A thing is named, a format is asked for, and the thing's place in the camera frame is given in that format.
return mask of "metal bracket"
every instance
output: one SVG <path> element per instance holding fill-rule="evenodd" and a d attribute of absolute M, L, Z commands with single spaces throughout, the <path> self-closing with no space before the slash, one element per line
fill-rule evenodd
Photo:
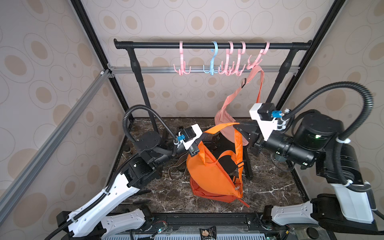
<path fill-rule="evenodd" d="M 248 230 L 260 230 L 261 226 L 259 225 L 259 221 L 257 220 L 257 216 L 255 214 L 247 214 L 245 217 L 247 219 Z"/>
<path fill-rule="evenodd" d="M 107 63 L 107 67 L 108 67 L 110 70 L 115 68 L 115 67 L 112 66 L 110 63 Z"/>

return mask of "bag buckle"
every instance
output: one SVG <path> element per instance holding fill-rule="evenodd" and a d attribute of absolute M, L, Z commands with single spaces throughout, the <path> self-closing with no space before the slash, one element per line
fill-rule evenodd
<path fill-rule="evenodd" d="M 241 88 L 245 86 L 246 82 L 247 82 L 247 78 L 244 78 L 244 84 L 241 85 Z"/>

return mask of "orange strap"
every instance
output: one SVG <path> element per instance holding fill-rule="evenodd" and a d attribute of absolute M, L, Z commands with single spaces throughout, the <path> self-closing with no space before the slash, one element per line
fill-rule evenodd
<path fill-rule="evenodd" d="M 221 124 L 218 124 L 218 125 L 210 128 L 210 129 L 206 130 L 205 132 L 209 133 L 209 134 L 215 134 L 225 127 L 236 125 L 236 124 L 239 124 L 239 123 L 238 122 L 221 123 Z M 205 152 L 205 146 L 204 146 L 203 142 L 199 143 L 199 150 L 200 150 L 199 156 L 203 160 L 204 165 L 206 165 L 207 164 L 205 161 L 206 152 Z M 235 162 L 235 164 L 237 164 L 240 167 L 238 169 L 239 180 L 240 180 L 241 184 L 243 184 L 243 174 L 242 173 L 243 173 L 244 163 L 241 163 L 243 161 L 243 138 L 242 138 L 241 133 L 239 131 L 237 131 L 236 129 L 235 129 L 235 151 L 236 151 L 236 156 L 234 156 L 234 152 L 232 152 L 231 150 L 227 150 L 227 151 L 223 152 L 219 158 L 221 158 L 222 156 L 225 156 L 225 155 L 231 156 L 231 159 Z M 210 153 L 209 151 L 207 152 L 207 154 L 210 155 L 211 159 L 215 159 L 214 156 L 212 155 L 212 153 Z"/>
<path fill-rule="evenodd" d="M 240 123 L 238 123 L 238 122 L 220 123 L 214 127 L 211 127 L 210 129 L 206 130 L 205 132 L 209 133 L 209 134 L 215 134 L 215 133 L 218 133 L 221 129 L 223 129 L 225 127 L 229 127 L 229 126 L 236 125 L 236 124 L 240 124 Z"/>
<path fill-rule="evenodd" d="M 242 204 L 244 204 L 246 207 L 251 207 L 249 206 L 246 202 L 244 202 L 241 198 L 237 198 L 237 200 L 239 200 Z"/>

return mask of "orange backpack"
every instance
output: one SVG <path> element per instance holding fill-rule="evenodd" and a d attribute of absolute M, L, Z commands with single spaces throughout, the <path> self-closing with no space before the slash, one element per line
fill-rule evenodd
<path fill-rule="evenodd" d="M 238 122 L 222 123 L 216 125 L 206 133 L 215 134 L 225 127 L 239 124 Z M 200 142 L 198 147 L 200 152 L 191 157 L 188 155 L 187 168 L 191 175 L 190 185 L 194 195 L 218 200 L 222 202 L 233 202 L 238 199 L 244 205 L 249 207 L 241 198 L 243 197 L 243 141 L 242 135 L 235 129 L 235 151 L 224 151 L 219 158 L 231 156 L 232 161 L 238 166 L 238 177 L 231 179 L 228 173 L 218 162 L 208 148 Z"/>

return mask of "marble surface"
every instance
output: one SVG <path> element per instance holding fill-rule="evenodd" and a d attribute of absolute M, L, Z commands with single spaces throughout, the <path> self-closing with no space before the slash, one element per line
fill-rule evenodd
<path fill-rule="evenodd" d="M 198 123 L 202 130 L 207 130 L 215 125 L 211 118 L 165 118 L 167 125 L 176 132 L 179 126 L 190 126 Z M 237 121 L 249 121 L 249 119 L 237 119 Z M 149 119 L 136 119 L 132 127 L 132 135 L 138 138 L 142 133 L 152 130 Z M 132 153 L 124 153 L 121 162 Z M 141 196 L 130 197 L 125 202 L 133 202 L 149 199 L 149 209 L 154 213 L 161 212 L 262 212 L 265 205 L 293 205 L 302 203 L 302 199 L 297 190 L 295 182 L 289 172 L 278 170 L 270 161 L 271 154 L 263 151 L 258 157 L 249 154 L 251 160 L 253 180 L 249 181 L 244 176 L 243 171 L 243 200 L 250 205 L 244 206 L 238 200 L 232 203 L 214 201 L 210 199 L 194 196 L 189 184 L 190 175 L 187 172 L 184 178 L 178 182 L 172 181 L 168 176 L 168 168 L 176 161 L 170 161 L 164 165 L 162 178 L 153 180 L 147 185 L 152 193 Z M 172 176 L 180 178 L 183 175 L 184 167 L 180 171 L 174 169 Z M 119 205 L 115 212 L 124 212 L 127 208 L 133 210 L 137 206 Z"/>

